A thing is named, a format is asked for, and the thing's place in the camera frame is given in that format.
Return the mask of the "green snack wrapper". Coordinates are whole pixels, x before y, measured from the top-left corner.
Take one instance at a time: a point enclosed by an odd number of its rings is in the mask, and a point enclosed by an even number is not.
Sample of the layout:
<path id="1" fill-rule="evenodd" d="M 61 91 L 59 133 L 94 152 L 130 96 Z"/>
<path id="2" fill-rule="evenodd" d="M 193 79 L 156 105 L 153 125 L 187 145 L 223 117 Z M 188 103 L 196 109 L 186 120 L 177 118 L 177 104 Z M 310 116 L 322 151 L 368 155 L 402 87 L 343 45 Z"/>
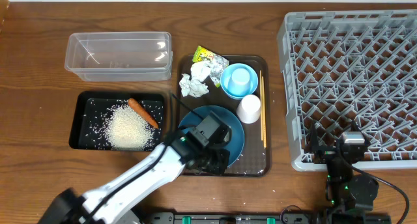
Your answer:
<path id="1" fill-rule="evenodd" d="M 202 46 L 198 46 L 192 61 L 194 63 L 204 62 L 210 68 L 210 78 L 216 87 L 221 86 L 223 71 L 229 66 L 229 61 Z"/>

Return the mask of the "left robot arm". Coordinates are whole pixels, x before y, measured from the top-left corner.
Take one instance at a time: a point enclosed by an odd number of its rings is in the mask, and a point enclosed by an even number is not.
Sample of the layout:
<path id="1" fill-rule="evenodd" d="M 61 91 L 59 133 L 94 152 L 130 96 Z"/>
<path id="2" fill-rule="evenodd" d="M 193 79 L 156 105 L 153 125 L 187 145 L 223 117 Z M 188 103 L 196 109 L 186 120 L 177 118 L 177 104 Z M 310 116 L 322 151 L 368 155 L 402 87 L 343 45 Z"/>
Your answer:
<path id="1" fill-rule="evenodd" d="M 185 169 L 223 174 L 230 155 L 225 146 L 232 135 L 231 127 L 211 112 L 197 126 L 179 127 L 145 159 L 111 182 L 81 196 L 66 189 L 54 198 L 39 223 L 116 223 Z"/>

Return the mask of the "white tissue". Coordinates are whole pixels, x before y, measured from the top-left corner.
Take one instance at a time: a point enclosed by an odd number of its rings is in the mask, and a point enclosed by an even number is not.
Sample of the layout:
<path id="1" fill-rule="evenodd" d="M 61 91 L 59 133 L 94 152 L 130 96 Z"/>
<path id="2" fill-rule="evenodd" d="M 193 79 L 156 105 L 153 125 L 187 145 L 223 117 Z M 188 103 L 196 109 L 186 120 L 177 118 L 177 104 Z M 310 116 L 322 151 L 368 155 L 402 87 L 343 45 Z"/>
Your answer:
<path id="1" fill-rule="evenodd" d="M 192 79 L 196 79 L 199 82 L 204 82 L 210 75 L 212 63 L 210 61 L 201 61 L 194 63 L 190 68 Z"/>
<path id="2" fill-rule="evenodd" d="M 191 96 L 199 98 L 202 95 L 209 93 L 208 86 L 206 84 L 201 83 L 198 79 L 192 79 L 188 74 L 182 74 L 179 86 L 183 97 Z"/>

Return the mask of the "orange carrot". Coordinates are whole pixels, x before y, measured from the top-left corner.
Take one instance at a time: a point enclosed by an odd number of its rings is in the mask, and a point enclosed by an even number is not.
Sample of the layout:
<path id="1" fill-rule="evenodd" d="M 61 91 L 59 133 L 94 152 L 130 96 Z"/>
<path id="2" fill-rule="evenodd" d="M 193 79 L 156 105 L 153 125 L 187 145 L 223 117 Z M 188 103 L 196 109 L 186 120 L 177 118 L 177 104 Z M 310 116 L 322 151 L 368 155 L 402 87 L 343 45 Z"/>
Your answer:
<path id="1" fill-rule="evenodd" d="M 139 104 L 135 99 L 128 99 L 128 105 L 143 119 L 145 119 L 153 128 L 158 129 L 158 123 L 154 118 L 145 110 L 145 108 Z"/>

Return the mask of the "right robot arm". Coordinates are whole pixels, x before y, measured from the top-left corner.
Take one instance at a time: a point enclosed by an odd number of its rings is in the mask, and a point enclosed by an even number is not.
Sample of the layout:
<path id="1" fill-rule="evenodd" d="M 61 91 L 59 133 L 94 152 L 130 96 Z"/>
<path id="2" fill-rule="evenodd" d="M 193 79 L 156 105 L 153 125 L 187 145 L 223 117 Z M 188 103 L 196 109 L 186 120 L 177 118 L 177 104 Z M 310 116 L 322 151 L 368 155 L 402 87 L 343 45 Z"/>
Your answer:
<path id="1" fill-rule="evenodd" d="M 309 133 L 309 147 L 314 153 L 314 162 L 326 165 L 326 199 L 332 203 L 330 208 L 318 213 L 313 223 L 382 223 L 383 217 L 369 215 L 373 209 L 379 183 L 362 173 L 355 175 L 353 164 L 364 158 L 370 142 L 355 122 L 351 129 L 343 132 L 332 145 L 319 141 L 315 125 Z"/>

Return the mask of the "dark blue plate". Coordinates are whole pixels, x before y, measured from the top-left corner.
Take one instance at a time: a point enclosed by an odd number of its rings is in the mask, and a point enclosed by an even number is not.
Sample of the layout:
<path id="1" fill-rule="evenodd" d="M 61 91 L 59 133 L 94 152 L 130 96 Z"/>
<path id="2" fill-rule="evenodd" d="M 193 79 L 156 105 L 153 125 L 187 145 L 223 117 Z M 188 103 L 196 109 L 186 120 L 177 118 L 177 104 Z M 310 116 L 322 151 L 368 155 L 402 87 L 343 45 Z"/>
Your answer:
<path id="1" fill-rule="evenodd" d="M 201 118 L 206 117 L 211 111 L 217 114 L 232 129 L 231 140 L 225 146 L 230 151 L 229 166 L 231 166 L 237 160 L 244 147 L 244 129 L 234 113 L 217 105 L 204 105 L 189 112 L 181 120 L 179 127 L 185 125 L 197 126 L 201 122 Z"/>

